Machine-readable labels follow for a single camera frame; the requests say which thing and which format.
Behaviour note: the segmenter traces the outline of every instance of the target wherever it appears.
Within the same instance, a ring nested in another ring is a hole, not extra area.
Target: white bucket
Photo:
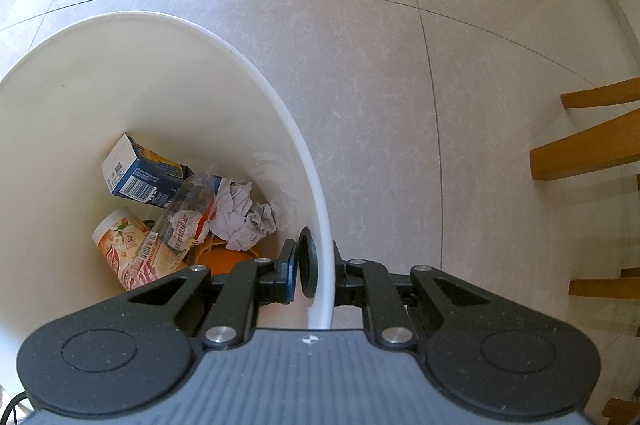
[[[123,132],[198,172],[246,178],[279,208],[260,249],[275,257],[309,227],[318,289],[260,310],[259,324],[329,328],[334,253],[318,173],[289,111],[229,44],[175,17],[120,12],[81,21],[26,55],[0,82],[0,385],[20,392],[15,355],[37,327],[120,293],[92,242],[120,206],[100,164]]]

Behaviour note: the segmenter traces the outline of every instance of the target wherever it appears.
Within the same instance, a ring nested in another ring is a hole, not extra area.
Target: tile floor
[[[223,37],[296,118],[345,257],[432,264],[579,326],[602,354],[596,420],[638,385],[638,306],[566,290],[640,265],[640,169],[538,183],[528,168],[530,148],[624,112],[558,100],[640,74],[604,0],[0,1],[0,76],[104,12],[165,12]]]

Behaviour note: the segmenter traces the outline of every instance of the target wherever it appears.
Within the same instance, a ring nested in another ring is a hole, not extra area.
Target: barcode
[[[145,243],[140,247],[140,252],[136,259],[138,261],[144,262],[148,261],[149,255],[151,254],[151,250],[153,249],[156,239],[158,238],[158,232],[150,231],[149,235],[146,236]]]
[[[156,188],[132,176],[124,184],[120,193],[136,201],[147,202],[156,193]]]

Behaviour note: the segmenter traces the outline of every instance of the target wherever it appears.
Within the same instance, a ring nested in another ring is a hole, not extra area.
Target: plastic wrapper
[[[132,290],[186,266],[190,248],[203,243],[216,210],[221,178],[210,170],[190,176],[136,250],[121,282]]]

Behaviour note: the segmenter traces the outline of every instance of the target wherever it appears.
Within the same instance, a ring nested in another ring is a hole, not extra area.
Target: metal screw
[[[215,328],[207,329],[204,336],[209,342],[225,344],[226,342],[231,342],[236,338],[236,336],[238,336],[238,332],[229,326],[216,326]]]
[[[404,344],[413,337],[414,334],[407,328],[386,328],[382,331],[382,339],[389,344]]]

